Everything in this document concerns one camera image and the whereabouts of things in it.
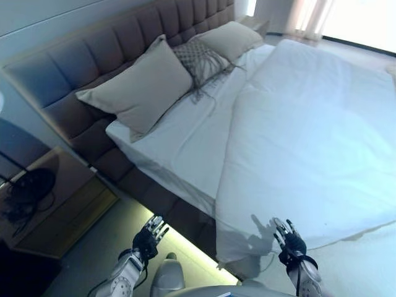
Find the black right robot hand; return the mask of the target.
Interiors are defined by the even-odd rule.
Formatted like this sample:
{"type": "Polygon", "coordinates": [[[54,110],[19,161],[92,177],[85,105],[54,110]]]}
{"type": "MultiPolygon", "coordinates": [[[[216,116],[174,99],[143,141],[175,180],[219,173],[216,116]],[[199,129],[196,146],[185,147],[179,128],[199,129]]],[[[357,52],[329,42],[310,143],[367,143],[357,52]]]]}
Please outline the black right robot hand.
{"type": "Polygon", "coordinates": [[[277,217],[274,217],[272,221],[276,228],[273,237],[278,243],[282,253],[291,256],[306,255],[306,243],[298,233],[294,224],[289,219],[286,219],[286,222],[284,222],[277,217]]]}

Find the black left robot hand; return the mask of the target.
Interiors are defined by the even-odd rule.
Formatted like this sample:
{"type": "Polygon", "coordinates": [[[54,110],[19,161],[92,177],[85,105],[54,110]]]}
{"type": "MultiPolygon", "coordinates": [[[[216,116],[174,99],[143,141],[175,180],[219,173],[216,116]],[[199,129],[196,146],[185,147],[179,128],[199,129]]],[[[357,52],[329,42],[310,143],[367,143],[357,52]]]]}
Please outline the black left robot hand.
{"type": "Polygon", "coordinates": [[[138,252],[143,262],[148,262],[158,254],[157,245],[169,229],[161,215],[153,215],[135,235],[132,251],[138,252]]]}

